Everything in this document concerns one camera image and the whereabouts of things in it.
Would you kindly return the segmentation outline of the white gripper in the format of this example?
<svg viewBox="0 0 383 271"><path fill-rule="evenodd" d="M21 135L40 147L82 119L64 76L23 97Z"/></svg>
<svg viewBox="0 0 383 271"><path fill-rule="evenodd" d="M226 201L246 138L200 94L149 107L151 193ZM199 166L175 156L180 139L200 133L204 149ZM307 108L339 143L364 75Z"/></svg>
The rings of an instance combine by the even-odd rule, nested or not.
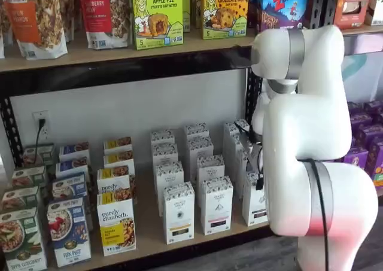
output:
<svg viewBox="0 0 383 271"><path fill-rule="evenodd" d="M256 190L263 190L263 145L260 141L257 141L256 139L251 140L248 135L245 135L244 149L253 171L258 174Z"/></svg>

